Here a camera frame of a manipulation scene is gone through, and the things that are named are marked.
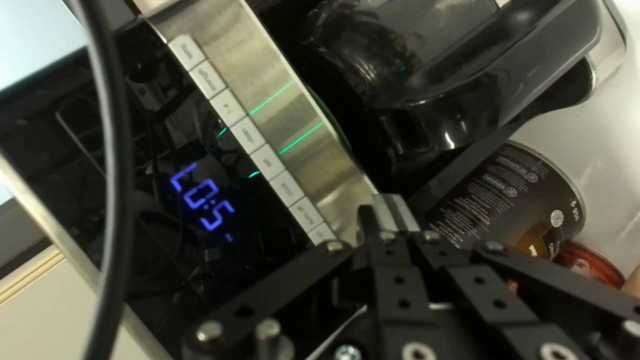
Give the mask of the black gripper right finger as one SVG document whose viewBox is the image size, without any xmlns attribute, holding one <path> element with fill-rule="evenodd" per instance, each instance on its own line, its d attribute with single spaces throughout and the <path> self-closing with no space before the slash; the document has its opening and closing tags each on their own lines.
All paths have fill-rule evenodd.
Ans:
<svg viewBox="0 0 640 360">
<path fill-rule="evenodd" d="M 398 193 L 377 193 L 384 234 L 414 244 L 439 295 L 463 304 L 519 360 L 640 360 L 640 299 L 501 242 L 470 251 L 423 230 Z"/>
</svg>

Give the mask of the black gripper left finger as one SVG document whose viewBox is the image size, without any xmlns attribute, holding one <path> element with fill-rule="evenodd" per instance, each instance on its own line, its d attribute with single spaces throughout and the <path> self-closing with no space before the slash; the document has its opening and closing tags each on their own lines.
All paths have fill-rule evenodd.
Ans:
<svg viewBox="0 0 640 360">
<path fill-rule="evenodd" d="M 425 234 L 359 210 L 356 246 L 320 244 L 219 306 L 183 339 L 183 360 L 405 360 L 436 356 L 416 262 Z"/>
</svg>

